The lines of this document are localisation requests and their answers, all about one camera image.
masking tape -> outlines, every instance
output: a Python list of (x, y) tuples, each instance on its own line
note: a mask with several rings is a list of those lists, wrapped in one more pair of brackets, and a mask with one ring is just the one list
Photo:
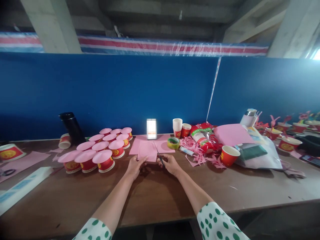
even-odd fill
[(167, 146), (170, 149), (178, 149), (180, 147), (180, 140), (176, 137), (169, 137), (167, 140)]

blue wall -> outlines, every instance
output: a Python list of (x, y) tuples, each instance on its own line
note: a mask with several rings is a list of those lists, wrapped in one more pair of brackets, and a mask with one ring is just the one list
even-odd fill
[(1, 53), (0, 140), (59, 138), (72, 111), (85, 134), (130, 126), (172, 132), (206, 119), (217, 58)]
[(263, 111), (260, 121), (320, 111), (320, 61), (223, 57), (208, 121), (239, 123), (248, 108)]

wooden table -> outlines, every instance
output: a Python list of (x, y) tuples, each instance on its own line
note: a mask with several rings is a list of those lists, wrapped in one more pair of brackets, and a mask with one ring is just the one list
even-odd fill
[[(18, 143), (25, 151), (48, 152), (57, 140)], [(44, 180), (0, 218), (5, 239), (44, 239), (75, 235), (108, 196), (125, 173), (130, 149), (115, 160), (107, 173), (66, 174), (61, 170)], [(232, 166), (218, 170), (211, 163), (191, 167), (185, 154), (173, 154), (179, 165), (227, 213), (320, 200), (320, 168), (298, 159), (281, 156), (303, 171), (306, 179), (290, 179), (272, 170), (250, 170)], [(61, 166), (45, 161), (0, 184), (9, 189), (41, 166)], [(177, 221), (195, 217), (180, 183), (157, 165), (149, 165), (133, 183), (119, 221), (119, 227)]]

person's right hand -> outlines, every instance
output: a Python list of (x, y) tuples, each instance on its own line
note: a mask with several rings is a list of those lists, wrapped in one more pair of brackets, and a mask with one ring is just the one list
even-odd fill
[[(166, 167), (166, 169), (168, 170), (169, 173), (171, 173), (172, 175), (174, 175), (175, 177), (177, 177), (177, 174), (182, 170), (182, 168), (179, 166), (179, 164), (177, 163), (176, 159), (174, 158), (174, 156), (170, 155), (170, 154), (160, 154), (163, 164)], [(160, 158), (157, 159), (157, 163), (159, 164), (159, 166), (161, 168), (163, 168), (163, 165), (161, 163)]]

person's left hand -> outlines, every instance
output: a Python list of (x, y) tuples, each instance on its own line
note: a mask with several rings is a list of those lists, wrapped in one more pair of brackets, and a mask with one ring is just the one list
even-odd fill
[(145, 157), (139, 161), (137, 161), (137, 155), (133, 156), (128, 165), (128, 169), (125, 173), (127, 177), (129, 177), (132, 181), (136, 180), (136, 178), (139, 175), (141, 167), (147, 165), (145, 161), (148, 159), (148, 157)]

